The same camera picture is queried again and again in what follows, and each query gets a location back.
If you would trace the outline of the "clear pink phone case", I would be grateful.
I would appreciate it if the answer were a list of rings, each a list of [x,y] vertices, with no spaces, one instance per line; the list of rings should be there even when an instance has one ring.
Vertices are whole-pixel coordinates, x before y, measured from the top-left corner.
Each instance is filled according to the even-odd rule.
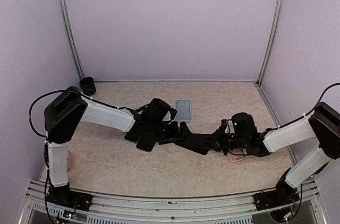
[[[244,151],[239,151],[239,150],[231,151],[231,152],[228,153],[227,156],[228,156],[231,163],[236,163],[236,162],[242,161],[247,157],[247,155],[246,155],[246,153],[244,153]]]

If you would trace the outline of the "black phone case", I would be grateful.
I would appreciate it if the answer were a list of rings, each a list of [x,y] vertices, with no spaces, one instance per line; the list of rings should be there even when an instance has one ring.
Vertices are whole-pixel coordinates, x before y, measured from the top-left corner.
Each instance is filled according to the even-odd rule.
[[[185,139],[171,139],[171,140],[165,140],[165,141],[159,141],[158,142],[159,145],[169,144],[169,143],[174,143],[175,145],[177,145],[179,147],[185,148],[187,150],[201,154],[203,156],[207,155],[207,153],[209,152],[209,149],[193,148],[193,147],[185,146]]]

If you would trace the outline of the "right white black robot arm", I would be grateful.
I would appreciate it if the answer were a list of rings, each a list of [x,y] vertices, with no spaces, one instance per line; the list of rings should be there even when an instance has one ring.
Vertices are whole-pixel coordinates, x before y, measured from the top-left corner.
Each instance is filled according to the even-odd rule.
[[[284,172],[275,189],[260,200],[260,203],[282,205],[293,199],[306,179],[339,158],[339,113],[331,106],[320,102],[310,113],[262,133],[257,131],[250,114],[237,113],[231,120],[223,119],[218,130],[205,138],[201,146],[224,154],[243,149],[248,156],[266,157],[307,139],[317,139],[318,145]]]

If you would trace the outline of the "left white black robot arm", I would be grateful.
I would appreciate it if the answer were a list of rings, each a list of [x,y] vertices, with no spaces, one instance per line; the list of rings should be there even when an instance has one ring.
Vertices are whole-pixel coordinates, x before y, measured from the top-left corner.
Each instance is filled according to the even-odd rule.
[[[125,139],[150,152],[157,142],[180,139],[176,109],[154,98],[138,108],[115,107],[82,94],[76,87],[58,92],[44,111],[47,135],[48,181],[53,196],[63,205],[74,201],[67,174],[67,150],[80,123],[93,123],[126,133]]]

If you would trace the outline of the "large black smartphone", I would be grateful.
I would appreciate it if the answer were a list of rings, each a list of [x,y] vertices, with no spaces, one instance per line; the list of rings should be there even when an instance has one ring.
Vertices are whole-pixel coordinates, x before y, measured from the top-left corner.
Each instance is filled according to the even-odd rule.
[[[199,142],[202,139],[203,135],[204,134],[191,134],[190,137],[185,140],[185,146],[201,148],[199,147]]]

